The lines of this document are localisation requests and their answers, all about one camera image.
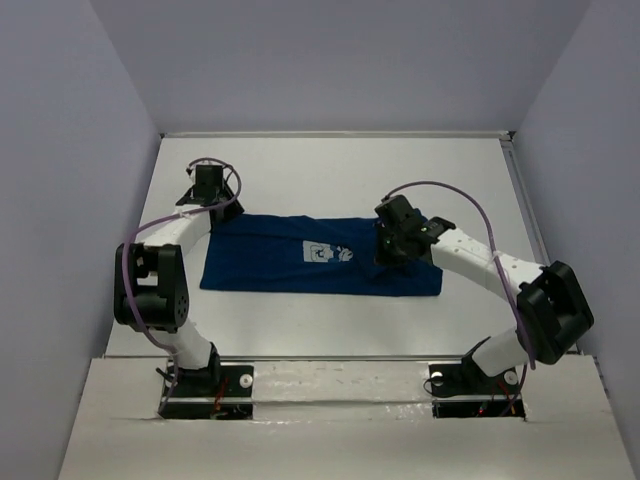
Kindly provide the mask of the blue printed t shirt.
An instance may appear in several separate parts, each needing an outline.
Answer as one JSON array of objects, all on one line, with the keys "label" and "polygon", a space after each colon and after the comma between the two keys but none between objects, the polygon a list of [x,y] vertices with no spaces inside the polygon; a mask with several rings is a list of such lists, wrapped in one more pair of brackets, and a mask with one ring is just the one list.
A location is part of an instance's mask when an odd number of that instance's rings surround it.
[{"label": "blue printed t shirt", "polygon": [[209,291],[436,297],[443,273],[375,262],[376,220],[242,214],[214,227],[199,287]]}]

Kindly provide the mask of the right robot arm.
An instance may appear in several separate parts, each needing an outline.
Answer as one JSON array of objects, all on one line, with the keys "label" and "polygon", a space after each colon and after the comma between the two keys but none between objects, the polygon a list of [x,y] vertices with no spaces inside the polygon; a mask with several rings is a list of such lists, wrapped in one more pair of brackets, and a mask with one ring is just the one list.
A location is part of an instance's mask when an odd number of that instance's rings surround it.
[{"label": "right robot arm", "polygon": [[403,195],[375,209],[376,260],[384,266],[422,261],[456,273],[505,300],[516,325],[474,345],[459,363],[433,367],[435,397],[488,395],[505,374],[530,362],[554,365],[594,325],[574,270],[506,255],[441,217],[423,218]]}]

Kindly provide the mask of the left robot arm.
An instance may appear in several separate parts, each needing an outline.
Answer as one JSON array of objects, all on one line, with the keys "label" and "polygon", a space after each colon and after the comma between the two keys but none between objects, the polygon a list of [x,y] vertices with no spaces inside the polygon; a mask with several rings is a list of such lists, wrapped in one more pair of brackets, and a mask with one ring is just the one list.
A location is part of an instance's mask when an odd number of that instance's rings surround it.
[{"label": "left robot arm", "polygon": [[205,157],[189,163],[186,174],[191,186],[173,211],[139,226],[115,252],[114,319],[168,354],[165,397],[180,387],[201,395],[221,388],[217,348],[189,319],[184,259],[214,227],[243,212],[234,166]]}]

